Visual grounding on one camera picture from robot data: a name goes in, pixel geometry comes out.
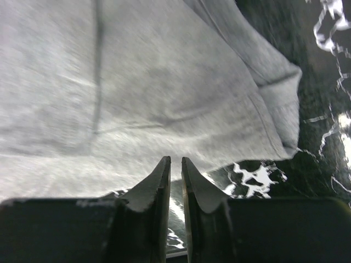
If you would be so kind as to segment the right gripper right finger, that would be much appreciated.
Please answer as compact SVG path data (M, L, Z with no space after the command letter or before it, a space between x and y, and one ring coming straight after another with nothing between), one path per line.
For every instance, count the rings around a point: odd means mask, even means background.
M350 262L335 198L233 199L182 159L188 262Z

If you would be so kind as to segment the grey t-shirt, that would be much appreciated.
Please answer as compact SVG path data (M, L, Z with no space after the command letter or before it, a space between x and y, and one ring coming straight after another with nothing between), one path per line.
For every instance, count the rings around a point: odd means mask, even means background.
M234 1L1 1L1 199L290 159L301 75Z

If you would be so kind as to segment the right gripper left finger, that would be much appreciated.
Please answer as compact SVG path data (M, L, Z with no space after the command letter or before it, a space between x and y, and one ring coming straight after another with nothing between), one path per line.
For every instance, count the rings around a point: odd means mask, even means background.
M1 262L165 262L171 159L120 197L1 203Z

